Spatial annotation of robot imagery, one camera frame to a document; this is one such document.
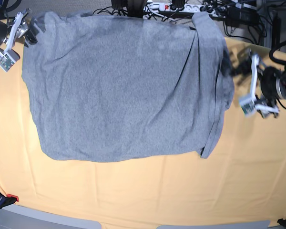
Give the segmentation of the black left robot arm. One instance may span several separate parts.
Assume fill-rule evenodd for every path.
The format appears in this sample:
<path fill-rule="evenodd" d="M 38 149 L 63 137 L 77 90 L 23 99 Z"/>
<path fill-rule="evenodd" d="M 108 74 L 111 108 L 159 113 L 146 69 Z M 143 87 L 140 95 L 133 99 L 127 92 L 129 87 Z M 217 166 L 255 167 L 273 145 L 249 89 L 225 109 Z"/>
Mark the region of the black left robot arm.
<path fill-rule="evenodd" d="M 266 65 L 257 53 L 252 52 L 231 71 L 232 76 L 251 74 L 249 93 L 239 98 L 239 105 L 246 117 L 258 112 L 263 119 L 269 115 L 277 118 L 280 111 L 278 105 L 286 110 L 281 103 L 282 100 L 286 101 L 286 61 L 274 57 L 274 53 L 284 46 L 286 40 L 269 52 L 270 60 L 283 65 L 283 71 Z"/>

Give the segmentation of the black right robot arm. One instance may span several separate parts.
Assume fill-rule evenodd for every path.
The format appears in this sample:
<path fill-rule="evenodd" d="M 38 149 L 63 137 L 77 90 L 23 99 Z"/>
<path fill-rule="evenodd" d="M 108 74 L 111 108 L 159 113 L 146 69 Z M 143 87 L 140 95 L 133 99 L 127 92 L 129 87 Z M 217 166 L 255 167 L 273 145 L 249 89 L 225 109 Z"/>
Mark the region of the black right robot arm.
<path fill-rule="evenodd" d="M 31 12 L 29 8 L 18 12 L 14 17 L 8 15 L 9 12 L 18 8 L 20 0 L 8 6 L 7 0 L 0 0 L 0 67 L 5 72 L 20 59 L 20 56 L 12 49 L 15 41 L 22 37 L 28 44 L 35 45 L 37 38 L 29 28 L 25 18 Z"/>

